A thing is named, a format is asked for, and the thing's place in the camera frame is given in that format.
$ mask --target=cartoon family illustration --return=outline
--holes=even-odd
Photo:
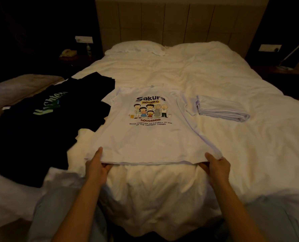
[[[156,105],[152,105],[152,104],[148,104],[146,105],[146,107],[141,107],[140,104],[135,104],[134,105],[135,108],[135,115],[130,114],[131,118],[137,119],[137,118],[160,118],[160,117],[165,117],[168,118],[171,117],[171,114],[169,114],[167,116],[167,112],[168,112],[168,106],[167,104],[156,104]]]

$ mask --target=cartoon character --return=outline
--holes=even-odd
[[[168,106],[166,104],[164,104],[164,105],[161,106],[161,108],[162,108],[162,111],[161,111],[162,112],[162,117],[167,118],[166,113],[168,112],[168,110],[167,110]]]
[[[146,107],[147,107],[147,111],[149,111],[149,110],[153,110],[154,105],[147,105]]]
[[[135,104],[134,107],[135,107],[135,118],[134,119],[140,118],[140,115],[141,115],[141,112],[139,110],[140,104]]]
[[[153,114],[154,114],[154,111],[153,111],[153,110],[148,110],[148,111],[147,111],[147,116],[148,116],[148,118],[152,118],[152,117],[153,117]]]
[[[161,110],[160,110],[160,108],[161,108],[160,104],[154,105],[154,112],[155,112],[154,117],[155,118],[160,118],[161,117]]]
[[[146,107],[139,108],[141,118],[146,118]]]

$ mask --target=black t-shirt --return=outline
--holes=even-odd
[[[78,130],[96,131],[110,106],[101,100],[115,80],[92,73],[25,98],[0,116],[0,175],[41,187],[50,167],[68,169],[67,150]]]

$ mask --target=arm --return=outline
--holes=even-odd
[[[205,156],[210,166],[207,167],[203,163],[199,163],[199,166],[209,175],[209,182],[216,194],[233,241],[265,242],[266,240],[229,183],[230,163],[225,158],[217,160],[209,153]]]
[[[97,205],[100,189],[106,183],[112,165],[102,166],[100,147],[91,161],[86,163],[86,182],[73,206],[58,228],[51,242],[87,242]]]

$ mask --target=dark wall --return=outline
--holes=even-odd
[[[26,74],[58,74],[64,49],[86,54],[75,36],[92,36],[103,56],[94,0],[0,0],[0,82]]]
[[[261,44],[281,44],[279,52],[259,52]],[[278,65],[299,45],[299,0],[269,0],[264,16],[247,53],[250,65]],[[294,67],[299,50],[285,62]]]

